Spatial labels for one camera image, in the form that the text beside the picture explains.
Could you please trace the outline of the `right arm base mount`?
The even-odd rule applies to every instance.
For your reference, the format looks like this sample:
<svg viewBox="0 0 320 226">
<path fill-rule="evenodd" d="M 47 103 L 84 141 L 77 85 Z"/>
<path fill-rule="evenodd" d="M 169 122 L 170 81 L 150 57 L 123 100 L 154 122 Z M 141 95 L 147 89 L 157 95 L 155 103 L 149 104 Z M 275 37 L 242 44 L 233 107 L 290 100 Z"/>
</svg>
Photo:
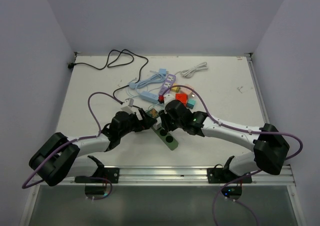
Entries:
<svg viewBox="0 0 320 226">
<path fill-rule="evenodd" d="M 223 184 L 233 180 L 234 183 L 252 183 L 252 177 L 247 176 L 241 179 L 242 176 L 249 174 L 249 170 L 256 168 L 256 163 L 253 154 L 244 156 L 231 156 L 227 159 L 224 165 L 217 164 L 213 168 L 207 168 L 206 175 L 209 184 Z"/>
</svg>

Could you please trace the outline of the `pink cube socket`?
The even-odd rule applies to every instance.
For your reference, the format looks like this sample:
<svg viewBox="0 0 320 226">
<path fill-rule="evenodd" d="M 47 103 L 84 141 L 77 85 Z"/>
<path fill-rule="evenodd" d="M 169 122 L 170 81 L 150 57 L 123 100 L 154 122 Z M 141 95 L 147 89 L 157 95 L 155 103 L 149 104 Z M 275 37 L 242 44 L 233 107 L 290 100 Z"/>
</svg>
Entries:
<svg viewBox="0 0 320 226">
<path fill-rule="evenodd" d="M 185 87 L 180 87 L 180 93 L 186 94 L 188 98 L 194 98 L 195 94 L 193 92 L 193 87 L 186 85 Z"/>
</svg>

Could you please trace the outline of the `light blue power strip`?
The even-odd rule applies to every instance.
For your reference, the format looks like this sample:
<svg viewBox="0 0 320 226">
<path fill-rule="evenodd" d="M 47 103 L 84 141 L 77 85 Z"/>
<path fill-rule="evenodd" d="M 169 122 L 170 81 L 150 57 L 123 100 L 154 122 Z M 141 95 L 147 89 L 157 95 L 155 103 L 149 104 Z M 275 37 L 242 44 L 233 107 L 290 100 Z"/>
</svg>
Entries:
<svg viewBox="0 0 320 226">
<path fill-rule="evenodd" d="M 157 104 L 159 101 L 159 96 L 157 94 L 151 93 L 151 92 L 147 92 L 147 91 L 143 91 L 140 93 L 140 98 L 144 101 L 148 101 L 151 102 L 153 104 Z"/>
</svg>

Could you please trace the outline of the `blue plug charger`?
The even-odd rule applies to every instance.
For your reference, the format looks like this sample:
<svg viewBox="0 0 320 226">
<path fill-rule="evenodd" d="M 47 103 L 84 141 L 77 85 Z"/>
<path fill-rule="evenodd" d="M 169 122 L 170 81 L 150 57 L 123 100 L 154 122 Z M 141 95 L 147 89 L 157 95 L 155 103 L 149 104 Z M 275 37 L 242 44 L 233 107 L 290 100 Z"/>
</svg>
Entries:
<svg viewBox="0 0 320 226">
<path fill-rule="evenodd" d="M 165 68 L 160 68 L 158 72 L 159 72 L 159 74 L 161 74 L 163 76 L 167 75 L 167 70 Z"/>
</svg>

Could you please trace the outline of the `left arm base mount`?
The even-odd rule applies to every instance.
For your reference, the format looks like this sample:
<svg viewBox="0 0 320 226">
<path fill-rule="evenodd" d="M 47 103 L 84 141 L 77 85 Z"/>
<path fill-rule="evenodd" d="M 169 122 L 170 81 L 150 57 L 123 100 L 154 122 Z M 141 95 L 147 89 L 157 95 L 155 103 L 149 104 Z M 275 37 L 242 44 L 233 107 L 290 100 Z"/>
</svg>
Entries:
<svg viewBox="0 0 320 226">
<path fill-rule="evenodd" d="M 106 167 L 94 156 L 76 158 L 67 173 L 67 177 L 74 177 L 75 183 L 105 183 L 98 178 L 104 178 L 111 183 L 118 183 L 120 169 Z"/>
</svg>

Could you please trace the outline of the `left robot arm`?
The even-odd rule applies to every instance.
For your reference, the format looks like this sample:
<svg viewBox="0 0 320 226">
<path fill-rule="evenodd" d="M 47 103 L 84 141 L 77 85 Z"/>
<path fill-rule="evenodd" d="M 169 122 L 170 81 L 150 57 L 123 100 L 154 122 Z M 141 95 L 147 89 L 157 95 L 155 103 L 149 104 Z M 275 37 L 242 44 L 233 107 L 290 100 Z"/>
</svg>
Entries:
<svg viewBox="0 0 320 226">
<path fill-rule="evenodd" d="M 136 113 L 117 112 L 98 135 L 75 138 L 61 132 L 54 133 L 31 157 L 29 166 L 33 173 L 28 180 L 38 175 L 49 186 L 59 184 L 64 178 L 78 176 L 95 183 L 101 181 L 105 166 L 92 154 L 110 151 L 126 134 L 148 130 L 157 122 L 143 109 L 138 111 L 139 117 Z"/>
</svg>

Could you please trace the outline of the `teal plug adapter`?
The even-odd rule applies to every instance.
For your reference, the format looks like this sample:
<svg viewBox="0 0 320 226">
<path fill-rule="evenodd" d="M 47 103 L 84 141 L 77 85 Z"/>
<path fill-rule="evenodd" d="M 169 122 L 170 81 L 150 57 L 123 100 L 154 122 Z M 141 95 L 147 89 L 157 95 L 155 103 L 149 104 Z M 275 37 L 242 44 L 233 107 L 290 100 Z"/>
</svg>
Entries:
<svg viewBox="0 0 320 226">
<path fill-rule="evenodd" d="M 195 105 L 196 105 L 196 101 L 194 99 L 188 99 L 186 103 L 187 108 L 194 109 Z"/>
</svg>

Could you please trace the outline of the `yellow plug adapter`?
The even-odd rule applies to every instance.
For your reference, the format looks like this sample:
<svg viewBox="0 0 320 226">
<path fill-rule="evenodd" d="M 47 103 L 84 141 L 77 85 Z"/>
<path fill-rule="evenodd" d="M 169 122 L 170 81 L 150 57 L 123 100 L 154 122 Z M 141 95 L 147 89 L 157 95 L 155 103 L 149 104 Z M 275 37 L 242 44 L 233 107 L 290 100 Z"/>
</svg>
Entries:
<svg viewBox="0 0 320 226">
<path fill-rule="evenodd" d="M 174 93 L 179 93 L 180 87 L 179 87 L 179 86 L 176 86 L 176 87 L 171 88 L 170 90 L 171 90 L 172 92 L 174 92 Z"/>
</svg>

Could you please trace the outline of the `red cube socket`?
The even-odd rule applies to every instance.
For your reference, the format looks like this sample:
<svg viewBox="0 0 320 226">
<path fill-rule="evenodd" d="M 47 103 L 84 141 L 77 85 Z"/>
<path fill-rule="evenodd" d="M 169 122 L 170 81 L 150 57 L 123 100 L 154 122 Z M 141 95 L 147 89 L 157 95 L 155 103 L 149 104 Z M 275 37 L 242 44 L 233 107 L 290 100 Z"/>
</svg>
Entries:
<svg viewBox="0 0 320 226">
<path fill-rule="evenodd" d="M 188 101 L 188 96 L 184 93 L 176 93 L 175 94 L 175 99 L 180 101 L 184 106 L 187 105 Z"/>
</svg>

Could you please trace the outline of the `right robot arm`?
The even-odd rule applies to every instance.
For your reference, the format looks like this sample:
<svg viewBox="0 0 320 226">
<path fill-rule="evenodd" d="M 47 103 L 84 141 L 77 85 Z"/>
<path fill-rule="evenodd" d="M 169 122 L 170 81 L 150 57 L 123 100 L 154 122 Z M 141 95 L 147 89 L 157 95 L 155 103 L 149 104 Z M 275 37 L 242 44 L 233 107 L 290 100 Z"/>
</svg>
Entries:
<svg viewBox="0 0 320 226">
<path fill-rule="evenodd" d="M 180 128 L 190 135 L 222 139 L 246 148 L 246 154 L 231 156 L 224 164 L 223 178 L 231 183 L 252 171 L 279 175 L 290 148 L 272 124 L 259 128 L 225 123 L 207 112 L 191 112 L 178 100 L 166 104 L 159 116 L 166 131 Z"/>
</svg>

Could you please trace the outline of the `green power strip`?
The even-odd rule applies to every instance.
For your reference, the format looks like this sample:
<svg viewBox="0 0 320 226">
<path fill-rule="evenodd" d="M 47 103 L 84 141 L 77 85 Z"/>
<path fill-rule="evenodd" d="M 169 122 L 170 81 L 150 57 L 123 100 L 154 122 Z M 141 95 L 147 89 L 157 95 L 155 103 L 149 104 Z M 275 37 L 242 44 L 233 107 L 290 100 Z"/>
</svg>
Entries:
<svg viewBox="0 0 320 226">
<path fill-rule="evenodd" d="M 170 134 L 170 132 L 166 131 L 162 127 L 158 129 L 152 127 L 152 130 L 171 151 L 174 151 L 179 146 L 178 141 Z"/>
</svg>

